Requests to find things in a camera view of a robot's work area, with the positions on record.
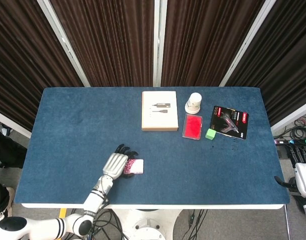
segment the blue tabletop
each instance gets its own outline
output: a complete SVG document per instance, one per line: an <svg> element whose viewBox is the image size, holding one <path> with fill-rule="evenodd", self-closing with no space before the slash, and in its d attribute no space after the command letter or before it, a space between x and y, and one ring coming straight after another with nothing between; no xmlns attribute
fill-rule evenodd
<svg viewBox="0 0 306 240"><path fill-rule="evenodd" d="M142 91L176 91L178 131L142 131ZM185 103L202 95L201 140L182 137ZM214 105L249 113L246 140L204 138ZM111 204L286 204L266 109L253 87L53 87L39 105L16 203L82 204L108 157L126 144L144 174L119 178Z"/></svg>

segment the glue gun package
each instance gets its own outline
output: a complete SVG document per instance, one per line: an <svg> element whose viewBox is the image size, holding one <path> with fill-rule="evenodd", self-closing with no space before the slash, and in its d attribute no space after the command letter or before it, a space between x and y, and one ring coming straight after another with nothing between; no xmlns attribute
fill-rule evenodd
<svg viewBox="0 0 306 240"><path fill-rule="evenodd" d="M249 114L222 106L214 106L210 128L220 134L247 138Z"/></svg>

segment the black pants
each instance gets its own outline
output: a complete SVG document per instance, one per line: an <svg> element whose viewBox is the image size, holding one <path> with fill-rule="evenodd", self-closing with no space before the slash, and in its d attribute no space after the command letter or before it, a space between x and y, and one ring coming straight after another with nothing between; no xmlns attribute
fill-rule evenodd
<svg viewBox="0 0 306 240"><path fill-rule="evenodd" d="M0 161L10 168L22 168L27 149L0 132ZM0 212L9 204L9 192L0 184Z"/></svg>

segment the white table edge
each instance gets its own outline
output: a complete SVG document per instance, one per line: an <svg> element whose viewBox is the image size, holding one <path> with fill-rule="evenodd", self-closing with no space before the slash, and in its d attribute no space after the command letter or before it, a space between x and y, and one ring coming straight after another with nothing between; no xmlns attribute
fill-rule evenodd
<svg viewBox="0 0 306 240"><path fill-rule="evenodd" d="M154 204L110 204L107 209L280 209L282 204L232 204L232 205L154 205ZM83 209L83 204L22 203L29 209Z"/></svg>

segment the red card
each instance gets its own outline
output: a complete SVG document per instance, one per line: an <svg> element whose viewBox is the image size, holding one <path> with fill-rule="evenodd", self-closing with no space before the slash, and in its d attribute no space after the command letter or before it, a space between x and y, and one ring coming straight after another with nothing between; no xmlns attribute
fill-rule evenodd
<svg viewBox="0 0 306 240"><path fill-rule="evenodd" d="M201 130L202 130L202 117L186 114L182 136L188 139L200 140Z"/></svg>

